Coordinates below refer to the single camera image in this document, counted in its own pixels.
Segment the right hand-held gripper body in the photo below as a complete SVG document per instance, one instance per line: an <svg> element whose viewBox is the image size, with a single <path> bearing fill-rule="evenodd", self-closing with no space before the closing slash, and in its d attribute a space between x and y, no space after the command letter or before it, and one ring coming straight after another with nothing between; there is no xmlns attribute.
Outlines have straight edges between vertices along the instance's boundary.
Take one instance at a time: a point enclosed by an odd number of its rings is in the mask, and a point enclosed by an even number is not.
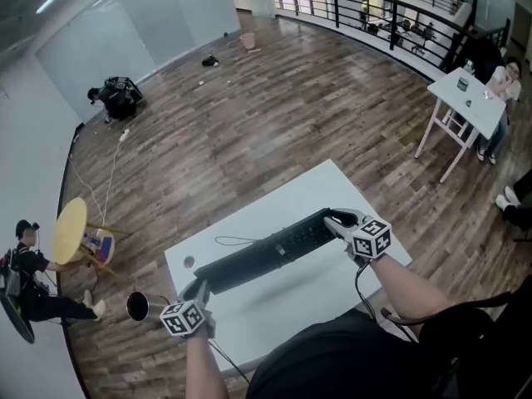
<svg viewBox="0 0 532 399"><path fill-rule="evenodd" d="M392 227L383 220L371 219L351 229L346 241L346 252L351 258L378 259L392 243Z"/></svg>

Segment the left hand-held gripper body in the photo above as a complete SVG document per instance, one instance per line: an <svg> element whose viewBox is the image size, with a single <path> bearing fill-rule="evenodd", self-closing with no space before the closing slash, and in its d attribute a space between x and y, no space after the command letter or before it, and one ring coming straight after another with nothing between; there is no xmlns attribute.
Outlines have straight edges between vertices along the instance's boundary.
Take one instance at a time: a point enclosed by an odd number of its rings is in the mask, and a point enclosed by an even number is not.
<svg viewBox="0 0 532 399"><path fill-rule="evenodd" d="M204 304L197 300L166 306L160 314L160 320L172 337L191 337L201 328L206 329L209 338L214 337L215 320Z"/></svg>

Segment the black keyboard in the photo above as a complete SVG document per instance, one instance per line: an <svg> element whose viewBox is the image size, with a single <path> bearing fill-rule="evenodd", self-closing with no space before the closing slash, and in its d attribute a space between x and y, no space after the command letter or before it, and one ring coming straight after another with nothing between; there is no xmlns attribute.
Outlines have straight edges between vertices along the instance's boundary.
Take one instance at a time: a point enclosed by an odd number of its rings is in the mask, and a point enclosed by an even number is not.
<svg viewBox="0 0 532 399"><path fill-rule="evenodd" d="M267 238L194 271L200 285L206 280L209 291L223 293L280 269L333 241L336 236L326 227L324 208Z"/></svg>

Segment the person's left forearm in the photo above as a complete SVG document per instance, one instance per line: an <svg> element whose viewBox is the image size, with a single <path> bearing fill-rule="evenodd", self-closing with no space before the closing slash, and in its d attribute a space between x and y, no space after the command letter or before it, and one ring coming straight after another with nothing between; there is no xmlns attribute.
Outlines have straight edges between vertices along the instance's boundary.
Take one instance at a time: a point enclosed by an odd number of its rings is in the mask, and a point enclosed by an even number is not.
<svg viewBox="0 0 532 399"><path fill-rule="evenodd" d="M205 327L186 340L185 399L229 399Z"/></svg>

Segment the person's right forearm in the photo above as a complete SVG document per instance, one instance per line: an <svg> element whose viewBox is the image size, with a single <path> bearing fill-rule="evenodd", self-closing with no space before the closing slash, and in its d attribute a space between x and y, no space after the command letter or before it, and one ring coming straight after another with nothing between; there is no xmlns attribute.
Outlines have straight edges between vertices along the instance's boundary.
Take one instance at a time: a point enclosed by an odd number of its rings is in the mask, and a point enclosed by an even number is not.
<svg viewBox="0 0 532 399"><path fill-rule="evenodd" d="M428 317L452 305L440 289L386 254L371 261L370 267L391 306L402 318Z"/></svg>

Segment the metal trash can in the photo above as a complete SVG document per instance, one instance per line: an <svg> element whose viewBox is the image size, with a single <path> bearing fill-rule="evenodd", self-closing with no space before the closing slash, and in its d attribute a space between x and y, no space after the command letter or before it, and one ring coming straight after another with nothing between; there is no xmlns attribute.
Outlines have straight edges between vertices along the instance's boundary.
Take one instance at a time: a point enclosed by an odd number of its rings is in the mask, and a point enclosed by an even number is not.
<svg viewBox="0 0 532 399"><path fill-rule="evenodd" d="M134 291L126 300L126 311L135 322L160 323L160 315L169 305L170 301L164 296Z"/></svg>

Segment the white rectangular table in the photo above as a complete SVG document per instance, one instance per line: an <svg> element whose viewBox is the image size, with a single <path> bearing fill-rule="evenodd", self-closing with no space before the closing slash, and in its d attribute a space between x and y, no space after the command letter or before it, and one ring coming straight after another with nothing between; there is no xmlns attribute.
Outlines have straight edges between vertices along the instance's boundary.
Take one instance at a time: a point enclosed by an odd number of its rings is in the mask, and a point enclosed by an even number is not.
<svg viewBox="0 0 532 399"><path fill-rule="evenodd" d="M280 186L232 215L181 240L165 251L176 292L194 271L242 247L239 238L263 239L316 211L358 209L377 212L331 160ZM261 278L217 295L207 309L216 321L215 340L244 369L294 334L331 320L359 304L381 284L369 268L357 276L357 265L336 239Z"/></svg>

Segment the person's black clothing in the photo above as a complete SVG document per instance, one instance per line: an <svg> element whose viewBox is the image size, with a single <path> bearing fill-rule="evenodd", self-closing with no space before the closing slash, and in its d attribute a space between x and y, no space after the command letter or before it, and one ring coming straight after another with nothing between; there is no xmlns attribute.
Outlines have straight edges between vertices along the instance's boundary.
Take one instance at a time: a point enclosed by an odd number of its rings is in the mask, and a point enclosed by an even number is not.
<svg viewBox="0 0 532 399"><path fill-rule="evenodd" d="M259 365L245 399L532 399L532 275L431 315L415 342L352 309Z"/></svg>

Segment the yellow round table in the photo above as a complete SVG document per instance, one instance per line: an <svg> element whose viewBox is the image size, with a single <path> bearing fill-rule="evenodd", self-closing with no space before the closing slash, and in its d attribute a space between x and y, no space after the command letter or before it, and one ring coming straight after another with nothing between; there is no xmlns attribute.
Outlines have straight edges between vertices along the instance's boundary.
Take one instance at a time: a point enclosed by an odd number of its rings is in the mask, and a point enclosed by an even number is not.
<svg viewBox="0 0 532 399"><path fill-rule="evenodd" d="M90 264L95 269L103 270L121 282L127 279L116 273L108 264L101 264L95 257L95 245L83 244L84 233L92 233L99 230L101 237L120 234L129 237L132 233L112 228L110 226L89 223L87 219L86 201L76 197L69 201L61 210L54 226L52 236L53 261L60 265L73 262Z"/></svg>

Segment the white table with pink legs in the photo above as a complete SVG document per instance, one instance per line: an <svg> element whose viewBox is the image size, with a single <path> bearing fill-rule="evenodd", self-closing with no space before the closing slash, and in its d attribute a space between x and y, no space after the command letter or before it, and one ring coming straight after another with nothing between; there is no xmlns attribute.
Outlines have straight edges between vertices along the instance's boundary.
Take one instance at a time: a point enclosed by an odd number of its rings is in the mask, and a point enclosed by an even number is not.
<svg viewBox="0 0 532 399"><path fill-rule="evenodd" d="M416 159L421 155L428 136L435 126L442 129L460 146L458 154L440 178L440 182L447 179L478 136L484 136L486 139L492 136L505 109L505 103L475 76L470 79L467 91L459 90L457 87L459 69L460 67L445 74L427 87L427 90L436 97L436 104L414 155ZM484 91L489 91L493 98L484 100Z"/></svg>

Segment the clear water bottle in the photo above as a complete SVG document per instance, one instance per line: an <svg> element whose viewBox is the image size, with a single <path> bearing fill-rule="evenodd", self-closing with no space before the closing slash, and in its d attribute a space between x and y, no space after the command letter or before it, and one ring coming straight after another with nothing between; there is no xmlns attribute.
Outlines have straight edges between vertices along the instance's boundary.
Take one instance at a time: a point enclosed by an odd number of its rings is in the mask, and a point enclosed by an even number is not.
<svg viewBox="0 0 532 399"><path fill-rule="evenodd" d="M474 62L466 58L464 65L459 69L459 77L457 81L457 87L461 91L467 91L470 79L475 76Z"/></svg>

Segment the black metal railing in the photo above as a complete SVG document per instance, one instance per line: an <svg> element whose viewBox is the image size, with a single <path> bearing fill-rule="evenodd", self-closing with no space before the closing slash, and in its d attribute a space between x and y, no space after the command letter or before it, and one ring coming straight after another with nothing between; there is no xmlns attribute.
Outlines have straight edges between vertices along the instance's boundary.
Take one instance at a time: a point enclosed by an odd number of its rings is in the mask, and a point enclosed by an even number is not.
<svg viewBox="0 0 532 399"><path fill-rule="evenodd" d="M436 79L504 56L512 17L488 0L273 0L278 15L324 27Z"/></svg>

